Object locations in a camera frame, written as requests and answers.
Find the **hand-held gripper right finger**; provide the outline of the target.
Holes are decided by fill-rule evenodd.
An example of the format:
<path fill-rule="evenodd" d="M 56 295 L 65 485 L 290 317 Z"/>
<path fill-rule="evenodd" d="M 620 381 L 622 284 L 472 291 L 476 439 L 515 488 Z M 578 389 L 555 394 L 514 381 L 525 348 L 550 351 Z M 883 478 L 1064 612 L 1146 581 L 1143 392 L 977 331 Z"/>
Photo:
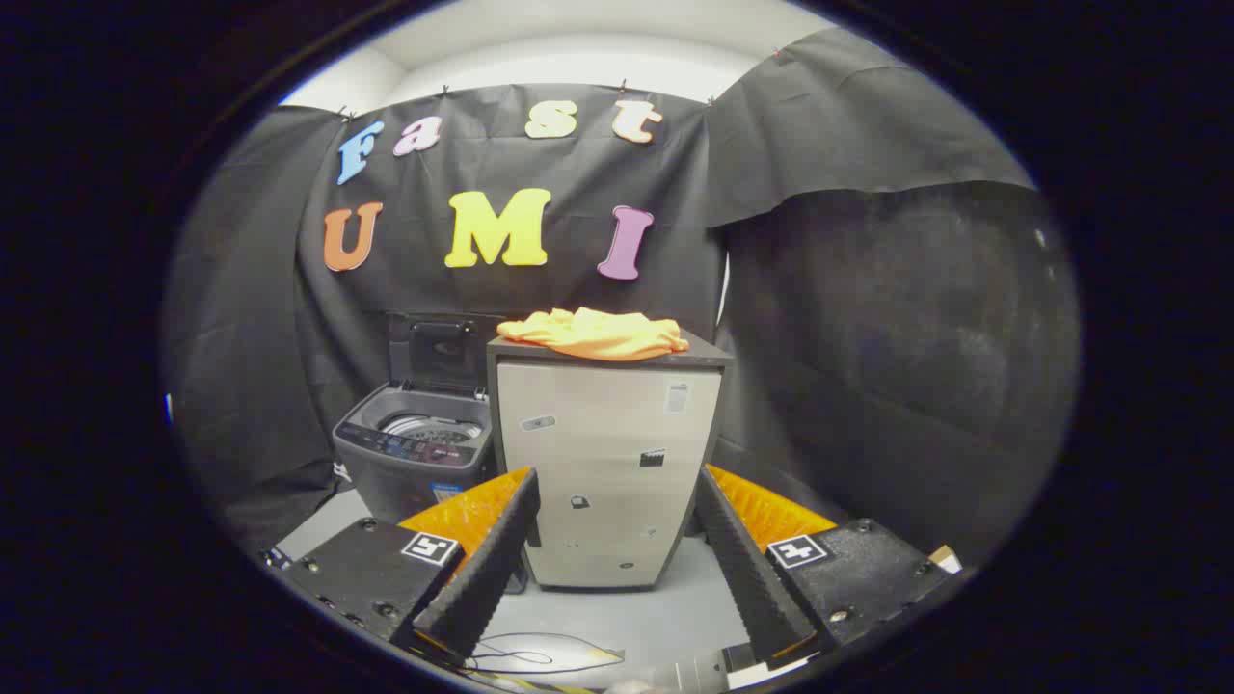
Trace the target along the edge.
<path fill-rule="evenodd" d="M 714 466 L 696 514 L 735 601 L 753 658 L 780 669 L 864 650 L 938 605 L 961 566 L 868 517 L 837 522 Z"/>

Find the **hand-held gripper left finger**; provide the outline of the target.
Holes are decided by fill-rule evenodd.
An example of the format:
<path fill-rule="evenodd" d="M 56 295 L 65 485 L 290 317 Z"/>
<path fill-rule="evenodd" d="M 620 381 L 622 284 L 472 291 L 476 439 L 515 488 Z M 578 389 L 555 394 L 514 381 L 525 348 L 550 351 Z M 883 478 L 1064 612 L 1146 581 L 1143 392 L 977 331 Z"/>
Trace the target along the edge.
<path fill-rule="evenodd" d="M 534 468 L 510 470 L 399 524 L 362 517 L 275 568 L 352 627 L 444 666 L 471 658 L 540 509 Z"/>

